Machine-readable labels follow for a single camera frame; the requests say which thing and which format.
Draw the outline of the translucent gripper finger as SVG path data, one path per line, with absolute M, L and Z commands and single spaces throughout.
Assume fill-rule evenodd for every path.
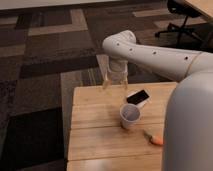
M 128 89 L 128 78 L 126 77 L 124 80 L 122 80 L 122 85 L 123 85 L 123 87 L 124 87 L 124 89 Z
M 103 89 L 106 89 L 110 84 L 110 80 L 108 79 L 107 74 L 105 74 L 104 81 L 103 81 Z

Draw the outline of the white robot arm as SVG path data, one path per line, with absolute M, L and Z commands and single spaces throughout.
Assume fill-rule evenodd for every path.
M 213 171 L 213 53 L 140 45 L 125 30 L 106 37 L 109 70 L 131 62 L 177 83 L 165 113 L 162 171 Z

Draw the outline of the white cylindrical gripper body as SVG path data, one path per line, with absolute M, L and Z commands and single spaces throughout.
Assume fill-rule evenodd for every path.
M 125 80 L 128 75 L 128 62 L 110 58 L 107 66 L 107 75 L 110 80 Z

